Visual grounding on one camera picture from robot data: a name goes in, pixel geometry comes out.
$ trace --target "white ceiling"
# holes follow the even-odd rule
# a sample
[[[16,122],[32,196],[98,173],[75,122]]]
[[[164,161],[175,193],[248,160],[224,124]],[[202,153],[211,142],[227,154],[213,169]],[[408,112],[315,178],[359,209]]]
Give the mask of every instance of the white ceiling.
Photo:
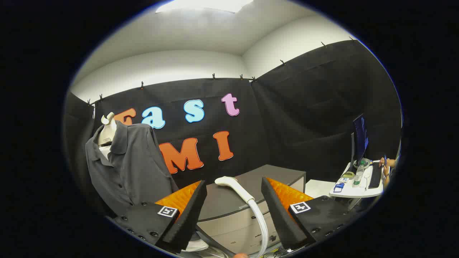
[[[130,56],[166,50],[205,50],[243,55],[275,29],[316,14],[288,0],[254,0],[236,14],[219,10],[173,10],[154,6],[103,42],[73,84],[92,71]]]

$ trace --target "white tube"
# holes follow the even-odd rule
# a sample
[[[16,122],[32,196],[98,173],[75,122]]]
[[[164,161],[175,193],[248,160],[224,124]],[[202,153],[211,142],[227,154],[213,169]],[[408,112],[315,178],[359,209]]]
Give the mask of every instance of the white tube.
[[[263,214],[261,213],[257,203],[251,199],[247,204],[250,206],[250,208],[252,208],[253,213],[255,213],[255,217],[257,218],[261,229],[261,248],[257,255],[257,258],[259,258],[264,254],[266,247],[268,246],[268,226],[266,225],[266,221],[264,220]]]
[[[221,186],[229,186],[233,188],[234,191],[246,202],[248,203],[249,200],[253,200],[253,196],[251,196],[238,182],[237,179],[234,177],[229,176],[222,176],[215,180],[215,183]]]
[[[261,229],[261,248],[258,252],[256,258],[262,256],[268,246],[268,226],[266,225],[266,221],[264,220],[263,214],[260,211],[257,203],[255,202],[255,198],[251,196],[238,182],[237,179],[234,177],[223,176],[217,178],[215,183],[221,186],[229,186],[233,188],[234,191],[249,205],[252,209],[255,217],[257,218],[258,224],[260,225]]]

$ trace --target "computer monitor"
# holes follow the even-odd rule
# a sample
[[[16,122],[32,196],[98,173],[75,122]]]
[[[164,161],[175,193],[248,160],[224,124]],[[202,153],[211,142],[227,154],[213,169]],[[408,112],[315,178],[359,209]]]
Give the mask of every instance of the computer monitor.
[[[353,120],[353,130],[354,132],[351,134],[352,152],[349,170],[353,170],[354,161],[356,161],[356,165],[360,164],[368,147],[367,129],[363,114]]]

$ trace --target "hand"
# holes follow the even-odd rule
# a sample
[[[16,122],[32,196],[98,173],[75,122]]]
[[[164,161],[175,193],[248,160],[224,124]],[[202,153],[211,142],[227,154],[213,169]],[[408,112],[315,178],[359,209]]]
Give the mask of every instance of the hand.
[[[384,173],[384,176],[387,178],[388,175],[389,175],[389,167],[388,166],[384,166],[384,170],[382,172]]]
[[[249,258],[249,256],[245,253],[237,253],[233,258]]]
[[[384,157],[381,158],[379,161],[379,167],[384,166]]]

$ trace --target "keyboard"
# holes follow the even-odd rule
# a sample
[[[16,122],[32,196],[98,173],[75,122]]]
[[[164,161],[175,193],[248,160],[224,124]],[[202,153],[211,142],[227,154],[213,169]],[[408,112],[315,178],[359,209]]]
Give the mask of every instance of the keyboard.
[[[378,167],[377,163],[373,163],[373,172],[371,174],[371,179],[370,179],[370,184],[368,185],[368,188],[378,188],[379,183],[381,181],[381,169],[382,167]]]

